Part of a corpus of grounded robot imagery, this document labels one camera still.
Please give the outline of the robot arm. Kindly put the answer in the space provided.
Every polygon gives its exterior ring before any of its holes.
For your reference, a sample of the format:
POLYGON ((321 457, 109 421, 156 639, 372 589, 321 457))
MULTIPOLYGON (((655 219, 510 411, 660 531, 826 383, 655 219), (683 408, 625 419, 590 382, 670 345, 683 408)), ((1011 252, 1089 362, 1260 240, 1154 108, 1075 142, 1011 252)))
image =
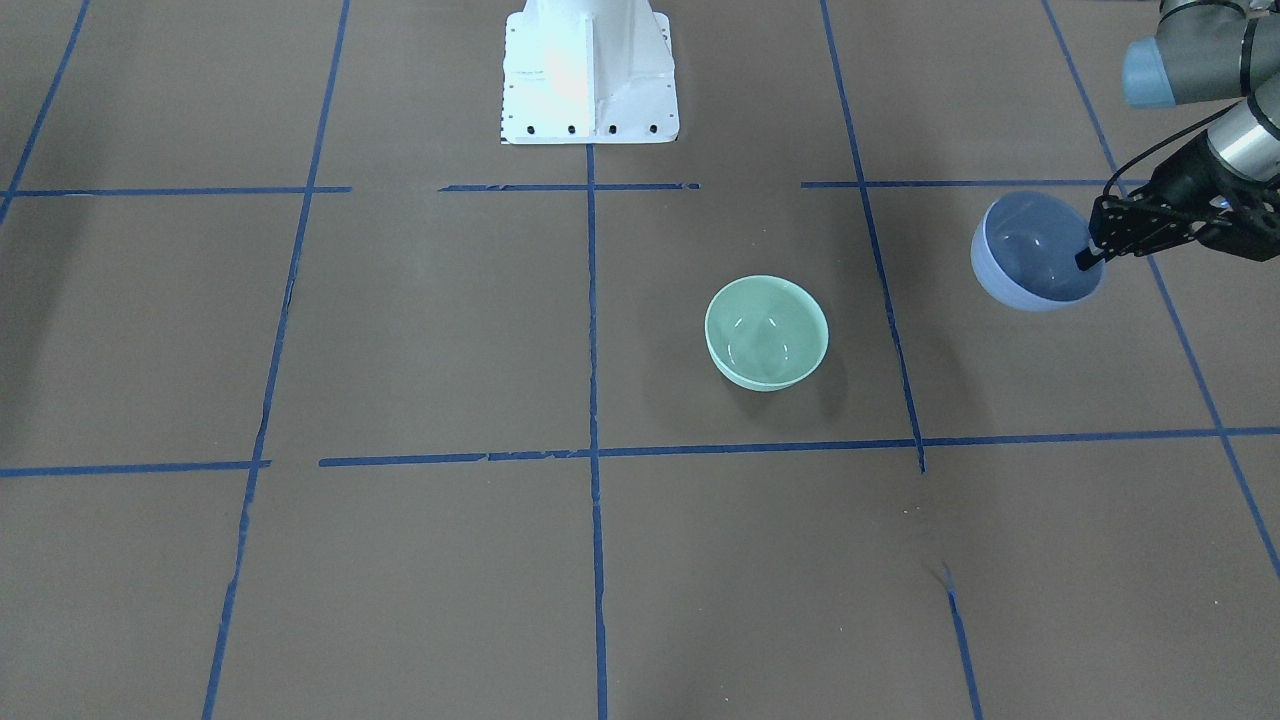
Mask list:
POLYGON ((1184 145, 1149 181, 1094 201, 1089 243, 1076 258, 1088 272, 1115 258, 1148 256, 1196 242, 1263 263, 1277 256, 1277 13, 1242 1, 1162 1, 1152 37, 1123 63, 1133 108, 1231 100, 1181 132, 1184 145))

